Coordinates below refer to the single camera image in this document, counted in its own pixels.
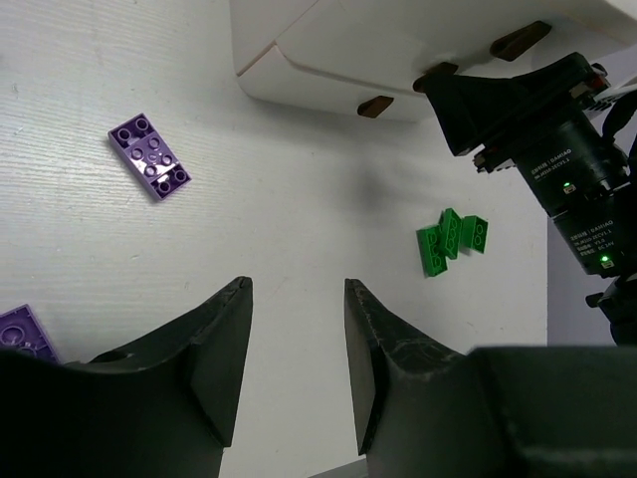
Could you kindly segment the purple lego brick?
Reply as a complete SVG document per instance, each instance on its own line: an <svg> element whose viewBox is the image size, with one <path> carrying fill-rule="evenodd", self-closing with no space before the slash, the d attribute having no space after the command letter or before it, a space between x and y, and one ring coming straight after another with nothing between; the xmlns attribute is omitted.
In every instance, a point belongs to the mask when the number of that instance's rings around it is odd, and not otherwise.
<svg viewBox="0 0 637 478"><path fill-rule="evenodd" d="M60 363L52 342L28 305L1 315L1 348L51 363Z"/></svg>

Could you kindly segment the white drawer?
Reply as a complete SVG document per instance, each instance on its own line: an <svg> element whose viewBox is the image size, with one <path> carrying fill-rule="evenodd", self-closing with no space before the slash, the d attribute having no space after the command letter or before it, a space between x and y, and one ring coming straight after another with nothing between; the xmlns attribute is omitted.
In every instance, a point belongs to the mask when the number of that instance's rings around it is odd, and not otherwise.
<svg viewBox="0 0 637 478"><path fill-rule="evenodd" d="M434 115L427 97L349 80L345 77L301 67L272 46L237 77L241 89L251 98L306 110L357 116L359 107L378 97L392 103L379 120L420 122Z"/></svg>

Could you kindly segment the purple lego plate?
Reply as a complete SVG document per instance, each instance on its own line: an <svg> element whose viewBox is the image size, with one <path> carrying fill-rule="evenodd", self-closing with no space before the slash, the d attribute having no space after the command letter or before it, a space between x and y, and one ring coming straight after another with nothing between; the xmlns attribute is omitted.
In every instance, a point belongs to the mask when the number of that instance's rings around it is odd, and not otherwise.
<svg viewBox="0 0 637 478"><path fill-rule="evenodd" d="M160 202L191 181L190 174L144 114L107 133L110 146L143 186Z"/></svg>

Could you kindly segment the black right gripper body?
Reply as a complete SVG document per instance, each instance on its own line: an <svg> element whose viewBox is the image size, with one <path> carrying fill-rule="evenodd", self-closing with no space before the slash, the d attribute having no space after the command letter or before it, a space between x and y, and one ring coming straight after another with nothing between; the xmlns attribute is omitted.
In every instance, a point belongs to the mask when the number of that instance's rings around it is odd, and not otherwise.
<svg viewBox="0 0 637 478"><path fill-rule="evenodd" d="M632 159L614 134L632 116L623 96L596 129L585 114L607 81L486 79L479 95L481 172L513 165L589 275L632 271Z"/></svg>

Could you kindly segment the green upright lego brick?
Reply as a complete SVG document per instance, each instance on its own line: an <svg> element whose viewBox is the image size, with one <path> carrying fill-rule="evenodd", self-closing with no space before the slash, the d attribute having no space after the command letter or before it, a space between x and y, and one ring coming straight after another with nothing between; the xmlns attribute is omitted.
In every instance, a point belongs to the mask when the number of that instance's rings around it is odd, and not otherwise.
<svg viewBox="0 0 637 478"><path fill-rule="evenodd" d="M483 254L486 249L489 223L477 215L465 216L462 219L461 245Z"/></svg>

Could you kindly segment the green long lego brick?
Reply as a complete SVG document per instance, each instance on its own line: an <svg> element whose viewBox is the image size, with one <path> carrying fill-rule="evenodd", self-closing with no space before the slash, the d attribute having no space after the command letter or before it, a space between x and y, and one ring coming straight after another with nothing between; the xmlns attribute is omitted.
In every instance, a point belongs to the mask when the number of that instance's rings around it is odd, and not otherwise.
<svg viewBox="0 0 637 478"><path fill-rule="evenodd" d="M456 260L462 236L462 217L453 208L447 208L441 213L439 227L441 251L448 259Z"/></svg>

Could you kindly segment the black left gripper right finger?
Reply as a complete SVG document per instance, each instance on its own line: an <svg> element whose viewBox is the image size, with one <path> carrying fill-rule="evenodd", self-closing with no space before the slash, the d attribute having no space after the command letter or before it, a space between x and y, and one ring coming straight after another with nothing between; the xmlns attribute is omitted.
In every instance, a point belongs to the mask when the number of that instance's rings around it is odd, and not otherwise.
<svg viewBox="0 0 637 478"><path fill-rule="evenodd" d="M632 347L459 354L344 283L357 448L372 477L632 477Z"/></svg>

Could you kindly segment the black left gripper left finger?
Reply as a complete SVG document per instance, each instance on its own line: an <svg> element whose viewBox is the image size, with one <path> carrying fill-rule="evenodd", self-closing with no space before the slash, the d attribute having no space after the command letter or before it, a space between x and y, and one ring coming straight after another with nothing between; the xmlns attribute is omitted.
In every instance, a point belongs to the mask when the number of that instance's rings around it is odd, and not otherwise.
<svg viewBox="0 0 637 478"><path fill-rule="evenodd" d="M5 477L215 477L233 439L253 317L238 277L88 362L1 353Z"/></svg>

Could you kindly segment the white three-drawer storage box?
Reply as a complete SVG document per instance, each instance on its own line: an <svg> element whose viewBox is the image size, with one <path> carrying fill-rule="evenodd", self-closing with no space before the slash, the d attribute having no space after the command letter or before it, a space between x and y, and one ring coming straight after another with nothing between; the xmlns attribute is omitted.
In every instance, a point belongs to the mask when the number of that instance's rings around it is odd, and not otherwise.
<svg viewBox="0 0 637 478"><path fill-rule="evenodd" d="M511 77L636 42L632 1L234 1L230 17L237 77L276 45L301 67L407 92L443 63Z"/></svg>

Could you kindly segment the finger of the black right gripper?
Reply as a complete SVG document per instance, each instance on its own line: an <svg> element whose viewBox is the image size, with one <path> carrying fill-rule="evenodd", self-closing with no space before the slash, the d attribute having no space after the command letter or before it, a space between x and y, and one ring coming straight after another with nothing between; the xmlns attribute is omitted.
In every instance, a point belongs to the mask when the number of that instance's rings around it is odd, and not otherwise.
<svg viewBox="0 0 637 478"><path fill-rule="evenodd" d="M576 104L572 91L597 91L597 71L579 53L528 74L482 78L433 74L425 95L455 156L491 147Z"/></svg>

